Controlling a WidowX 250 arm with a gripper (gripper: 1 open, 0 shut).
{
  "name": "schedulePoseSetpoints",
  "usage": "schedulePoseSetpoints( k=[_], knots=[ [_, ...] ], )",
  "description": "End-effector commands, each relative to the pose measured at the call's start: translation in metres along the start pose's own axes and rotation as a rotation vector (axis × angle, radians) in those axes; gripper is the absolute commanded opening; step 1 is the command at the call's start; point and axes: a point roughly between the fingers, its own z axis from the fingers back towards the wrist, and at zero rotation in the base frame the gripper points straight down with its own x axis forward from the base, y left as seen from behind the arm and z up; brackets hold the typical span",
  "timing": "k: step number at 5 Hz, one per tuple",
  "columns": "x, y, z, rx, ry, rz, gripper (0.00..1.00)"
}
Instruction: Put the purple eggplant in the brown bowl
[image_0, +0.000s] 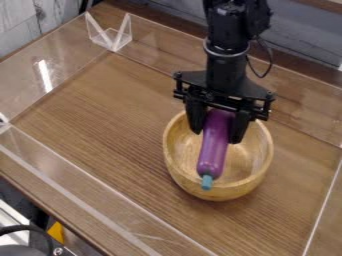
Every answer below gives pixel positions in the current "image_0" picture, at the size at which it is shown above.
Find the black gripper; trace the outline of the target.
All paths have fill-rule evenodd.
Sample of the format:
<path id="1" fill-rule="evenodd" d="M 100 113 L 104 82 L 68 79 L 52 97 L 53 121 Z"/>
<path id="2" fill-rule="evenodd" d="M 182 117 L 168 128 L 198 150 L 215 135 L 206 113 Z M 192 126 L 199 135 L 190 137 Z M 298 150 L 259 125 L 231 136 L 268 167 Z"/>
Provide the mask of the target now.
<path id="1" fill-rule="evenodd" d="M 243 140 L 248 123 L 267 120 L 275 95 L 247 76 L 250 44 L 220 47 L 206 43 L 206 69 L 174 73 L 174 97 L 184 103 L 191 131 L 202 132 L 210 108 L 234 113 L 230 143 Z"/>

